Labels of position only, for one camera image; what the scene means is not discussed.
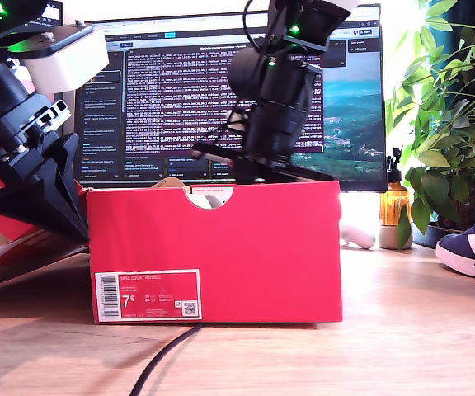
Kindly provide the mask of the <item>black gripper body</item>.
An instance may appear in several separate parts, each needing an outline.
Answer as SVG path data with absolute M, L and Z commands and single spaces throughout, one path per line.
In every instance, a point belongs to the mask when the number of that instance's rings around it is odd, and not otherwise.
M 52 103 L 42 94 L 29 93 L 11 69 L 0 63 L 0 164 L 22 179 L 43 164 L 58 166 L 60 140 L 65 136 L 59 127 L 69 116 L 63 101 Z
M 269 101 L 254 105 L 248 111 L 234 109 L 220 129 L 240 133 L 241 148 L 225 148 L 217 145 L 216 141 L 198 141 L 193 145 L 192 156 L 229 164 L 234 178 L 233 163 L 248 161 L 263 164 L 277 172 L 278 182 L 332 181 L 334 177 L 329 174 L 291 163 L 294 146 L 309 110 Z

